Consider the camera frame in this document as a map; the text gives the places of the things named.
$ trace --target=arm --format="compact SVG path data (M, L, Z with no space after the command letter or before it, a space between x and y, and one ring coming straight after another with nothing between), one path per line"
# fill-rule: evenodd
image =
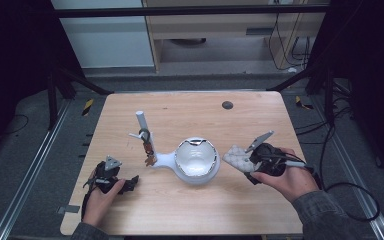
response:
M281 150L295 155L292 149ZM279 177L260 172L251 175L278 190L292 203L303 223L305 239L357 239L349 217L332 195L319 190L306 169L286 167Z
M117 196L121 188L123 188L124 183L125 180L120 179L114 184L112 189L107 194L102 193L99 188L95 188L91 192L83 220L77 226L71 236L71 239L108 239L108 235L98 229L98 226L105 214L108 212L114 198Z

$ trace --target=hand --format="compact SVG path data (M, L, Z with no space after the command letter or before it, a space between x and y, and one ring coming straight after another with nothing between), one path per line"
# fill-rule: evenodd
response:
M118 180L111 190L104 194L101 189L96 187L90 194L89 200L86 206L86 212L83 217L83 222L94 227L98 227L104 216L107 214L115 196L121 190L125 183L124 179Z
M295 155L292 149L280 148L280 150L286 154ZM286 166L285 172L279 177L272 177L261 172L253 172L251 176L279 191L291 203L306 193L319 190L310 172L300 167Z

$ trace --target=table top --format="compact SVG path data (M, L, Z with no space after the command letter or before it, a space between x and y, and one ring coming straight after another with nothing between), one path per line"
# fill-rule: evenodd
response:
M222 103L230 101L232 109ZM208 139L223 156L232 145L247 148L273 130L266 142L289 147L304 159L282 96L277 92L153 92L109 95L69 205L81 206L83 188L107 155L120 160L119 178L140 176L133 192L118 196L101 229L111 235L247 235L301 233L292 205L269 186L253 185L224 161L204 185L189 185L171 169L145 166L142 141L129 136L144 111L155 151L173 152L186 138ZM65 213L61 232L71 235L79 213Z

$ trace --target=wall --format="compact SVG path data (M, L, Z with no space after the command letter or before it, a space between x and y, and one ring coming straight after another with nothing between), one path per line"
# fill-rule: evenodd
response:
M55 9L142 7L140 0L52 0ZM153 67L144 17L66 18L61 23L82 68Z

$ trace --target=sleeve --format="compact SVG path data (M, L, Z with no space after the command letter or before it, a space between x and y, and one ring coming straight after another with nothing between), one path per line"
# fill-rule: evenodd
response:
M292 206L303 224L306 240L358 239L350 218L332 195L310 192L296 199Z
M72 240L108 240L108 235L100 229L86 223L79 223L71 236Z

